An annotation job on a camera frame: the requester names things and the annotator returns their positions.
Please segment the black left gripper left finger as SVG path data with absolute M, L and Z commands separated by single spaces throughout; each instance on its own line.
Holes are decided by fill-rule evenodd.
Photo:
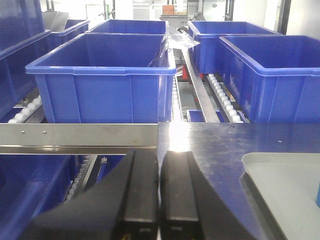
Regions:
M 67 203 L 35 217 L 23 240 L 155 240 L 156 150 L 130 150 L 116 167 Z

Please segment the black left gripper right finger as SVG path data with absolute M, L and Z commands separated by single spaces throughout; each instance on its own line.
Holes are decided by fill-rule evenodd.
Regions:
M 253 240 L 209 184 L 191 151 L 168 151 L 160 175 L 163 240 Z

